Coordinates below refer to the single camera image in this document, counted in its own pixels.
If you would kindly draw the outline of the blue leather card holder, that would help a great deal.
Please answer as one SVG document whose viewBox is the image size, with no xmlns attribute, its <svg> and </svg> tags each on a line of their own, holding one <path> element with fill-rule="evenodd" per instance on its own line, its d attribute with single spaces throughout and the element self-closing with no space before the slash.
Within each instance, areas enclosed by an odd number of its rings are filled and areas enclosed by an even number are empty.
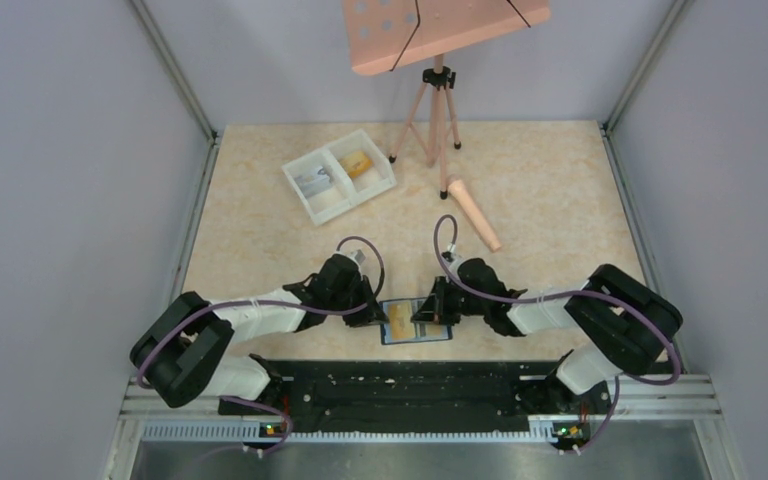
<svg viewBox="0 0 768 480">
<path fill-rule="evenodd" d="M 381 306 L 388 316 L 388 305 L 394 302 L 402 302 L 402 301 L 409 301 L 412 304 L 412 310 L 414 314 L 417 311 L 417 308 L 424 301 L 424 298 L 389 299 L 389 300 L 382 301 Z M 436 325 L 436 324 L 418 324 L 418 323 L 413 323 L 413 324 L 415 327 L 415 337 L 411 340 L 400 341 L 400 342 L 393 342 L 391 340 L 389 323 L 380 325 L 380 343 L 383 346 L 433 343 L 433 342 L 450 341 L 454 337 L 452 328 L 450 326 L 443 326 L 443 325 Z"/>
</svg>

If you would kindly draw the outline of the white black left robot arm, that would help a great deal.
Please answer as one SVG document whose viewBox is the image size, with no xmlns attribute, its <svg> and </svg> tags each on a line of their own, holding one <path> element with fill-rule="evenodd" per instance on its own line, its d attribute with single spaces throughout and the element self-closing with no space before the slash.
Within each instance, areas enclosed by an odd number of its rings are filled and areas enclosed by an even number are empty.
<svg viewBox="0 0 768 480">
<path fill-rule="evenodd" d="M 280 377 L 253 356 L 233 358 L 230 347 L 271 334 L 299 333 L 339 316 L 350 328 L 388 321 L 360 262 L 335 253 L 320 271 L 267 294 L 214 302 L 180 294 L 136 341 L 129 359 L 139 386 L 170 408 L 203 395 L 236 396 L 257 413 L 279 404 Z"/>
</svg>

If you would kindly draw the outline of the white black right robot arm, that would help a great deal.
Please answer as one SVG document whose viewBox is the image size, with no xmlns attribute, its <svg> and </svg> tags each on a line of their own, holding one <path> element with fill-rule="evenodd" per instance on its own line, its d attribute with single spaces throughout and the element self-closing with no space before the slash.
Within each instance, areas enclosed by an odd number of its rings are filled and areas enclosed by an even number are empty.
<svg viewBox="0 0 768 480">
<path fill-rule="evenodd" d="M 412 322 L 450 326 L 480 317 L 506 337 L 571 328 L 586 335 L 586 343 L 547 378 L 547 400 L 560 412 L 574 411 L 603 381 L 646 374 L 662 353 L 675 350 L 672 340 L 683 324 L 679 310 L 612 264 L 600 265 L 578 288 L 528 296 L 508 288 L 480 258 L 446 254 L 443 263 L 443 275 L 436 277 Z"/>
</svg>

